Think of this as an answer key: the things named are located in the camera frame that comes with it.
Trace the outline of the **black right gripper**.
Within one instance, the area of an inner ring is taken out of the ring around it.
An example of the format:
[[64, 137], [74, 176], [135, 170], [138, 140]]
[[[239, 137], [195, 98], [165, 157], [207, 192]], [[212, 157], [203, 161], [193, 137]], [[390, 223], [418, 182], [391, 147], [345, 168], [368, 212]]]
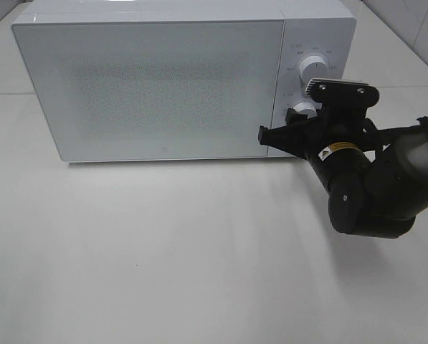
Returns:
[[313, 78], [305, 93], [324, 105], [309, 117], [288, 109], [286, 125], [260, 126], [260, 145], [276, 148], [309, 162], [330, 193], [340, 177], [356, 175], [369, 164], [362, 148], [367, 108], [379, 101], [379, 91], [365, 82]]

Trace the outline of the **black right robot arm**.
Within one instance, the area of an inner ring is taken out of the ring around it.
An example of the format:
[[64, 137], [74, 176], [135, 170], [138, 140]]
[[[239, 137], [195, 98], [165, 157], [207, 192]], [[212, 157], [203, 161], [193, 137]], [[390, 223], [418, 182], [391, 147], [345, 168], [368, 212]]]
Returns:
[[309, 162], [327, 191], [333, 228], [395, 239], [428, 208], [428, 117], [409, 127], [378, 129], [366, 113], [379, 91], [365, 82], [314, 78], [307, 95], [314, 117], [289, 109], [280, 128], [258, 141]]

